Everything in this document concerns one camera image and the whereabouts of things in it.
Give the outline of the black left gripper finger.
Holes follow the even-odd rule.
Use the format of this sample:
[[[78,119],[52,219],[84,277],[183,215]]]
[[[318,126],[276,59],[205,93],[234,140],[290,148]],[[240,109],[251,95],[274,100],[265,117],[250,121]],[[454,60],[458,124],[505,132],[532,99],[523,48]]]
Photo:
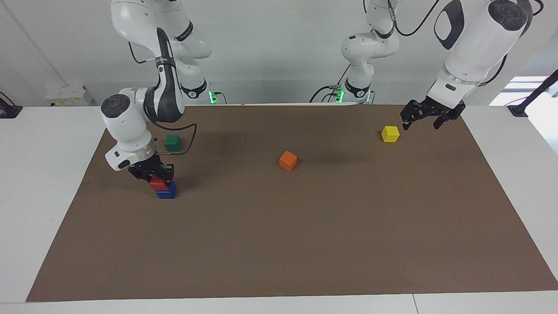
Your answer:
[[[454,113],[454,110],[440,111],[438,118],[433,123],[434,129],[439,130],[442,125],[448,121],[454,120]]]
[[[404,130],[408,130],[410,126],[418,120],[422,119],[422,103],[416,100],[410,100],[407,105],[404,106],[403,110],[400,112],[402,119],[402,127]]]

